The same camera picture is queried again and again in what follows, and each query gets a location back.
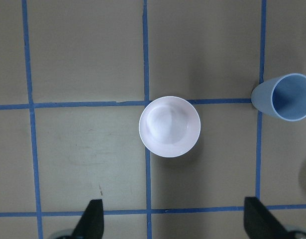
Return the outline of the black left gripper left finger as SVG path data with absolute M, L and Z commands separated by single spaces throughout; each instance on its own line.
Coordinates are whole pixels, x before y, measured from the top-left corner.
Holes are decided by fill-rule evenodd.
M 93 199 L 89 202 L 83 215 L 70 230 L 61 230 L 53 233 L 50 239 L 102 239 L 104 233 L 104 211 L 102 199 Z

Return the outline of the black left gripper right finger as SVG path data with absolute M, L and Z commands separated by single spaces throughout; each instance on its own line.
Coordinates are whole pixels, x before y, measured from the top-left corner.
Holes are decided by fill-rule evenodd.
M 306 239 L 306 232 L 285 228 L 257 197 L 244 198 L 243 226 L 250 239 Z

